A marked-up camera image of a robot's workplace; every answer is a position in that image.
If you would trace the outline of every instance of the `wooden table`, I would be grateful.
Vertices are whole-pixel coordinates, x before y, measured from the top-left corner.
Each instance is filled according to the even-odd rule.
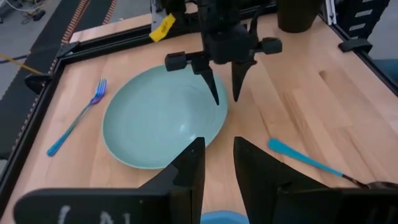
[[[131,29],[148,16],[85,30],[74,40]],[[233,138],[243,136],[301,173],[330,187],[354,187],[345,179],[312,168],[266,147],[275,137],[312,158],[363,182],[398,182],[398,99],[352,52],[337,48],[341,39],[320,19],[302,34],[277,28],[276,16],[259,20],[261,37],[275,36],[284,51],[257,54],[233,101],[231,68],[214,65],[228,89],[225,124],[206,150],[203,211],[245,213],[234,173]],[[12,223],[12,208],[24,193],[44,187],[139,187],[159,170],[125,166],[105,149],[104,111],[116,91],[132,77],[163,64],[167,53],[201,50],[199,34],[189,34],[67,66],[35,143],[12,193],[1,224]],[[46,150],[86,105],[100,77],[108,94],[90,109],[55,157]]]

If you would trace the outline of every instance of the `floor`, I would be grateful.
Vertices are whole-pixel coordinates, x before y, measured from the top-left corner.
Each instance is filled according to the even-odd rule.
[[[4,23],[0,24],[0,53],[12,57],[25,55],[44,25],[58,6],[60,0],[46,0],[46,15],[38,21],[30,21],[22,25],[24,19],[20,12],[12,12],[4,18]],[[118,0],[114,10],[111,22],[117,22],[134,16],[140,16],[149,13],[148,0]],[[391,0],[389,7],[384,11],[381,20],[375,27],[372,35],[369,37],[373,49],[370,56],[376,59],[398,58],[398,0]],[[12,82],[18,67],[11,64],[0,64],[0,100],[6,92],[9,84]],[[5,164],[0,161],[0,170]]]

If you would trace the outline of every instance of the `blue spoon handle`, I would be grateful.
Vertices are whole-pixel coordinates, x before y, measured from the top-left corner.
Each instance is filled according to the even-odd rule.
[[[73,131],[77,123],[79,122],[79,119],[83,116],[83,114],[86,112],[86,110],[91,106],[89,103],[86,107],[83,108],[83,110],[80,112],[80,114],[76,117],[76,119],[72,122],[72,124],[69,126],[69,128],[65,131],[65,133],[54,143],[54,145],[51,146],[49,150],[47,150],[47,155],[48,156],[54,156],[58,150],[61,148],[62,144],[67,140],[68,136],[70,133]]]
[[[296,150],[292,149],[291,147],[287,146],[286,144],[280,142],[278,139],[271,138],[268,142],[268,147],[269,147],[269,149],[271,149],[275,152],[279,152],[279,153],[289,156],[293,159],[305,162],[305,163],[315,166],[319,169],[323,169],[325,171],[331,172],[332,174],[335,174],[339,177],[343,176],[342,172],[334,170],[334,169],[327,167],[327,166],[325,166],[307,156],[304,156],[303,154],[297,152]]]

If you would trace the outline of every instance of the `blue fork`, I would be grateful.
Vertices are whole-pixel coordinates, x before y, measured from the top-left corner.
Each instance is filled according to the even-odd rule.
[[[100,102],[102,100],[102,98],[105,95],[105,91],[106,91],[106,79],[102,78],[98,82],[94,97],[92,97],[90,102],[83,108],[83,110],[80,112],[80,114],[77,116],[77,118],[72,122],[70,127],[65,131],[65,133],[47,151],[48,156],[54,156],[57,153],[57,151],[61,148],[61,146],[65,142],[65,140],[67,140],[69,134],[73,131],[73,129],[79,122],[80,118],[84,115],[84,113],[88,110],[88,108],[90,108],[91,106],[97,104],[98,102]]]

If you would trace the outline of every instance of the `yellow tag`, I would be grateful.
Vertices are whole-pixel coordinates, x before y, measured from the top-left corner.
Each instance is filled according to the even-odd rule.
[[[167,35],[170,28],[173,26],[174,22],[175,22],[175,18],[170,13],[168,16],[166,16],[163,19],[162,24],[156,30],[154,30],[153,32],[151,32],[149,34],[149,37],[151,37],[151,39],[154,42],[158,42],[158,41],[162,40]]]

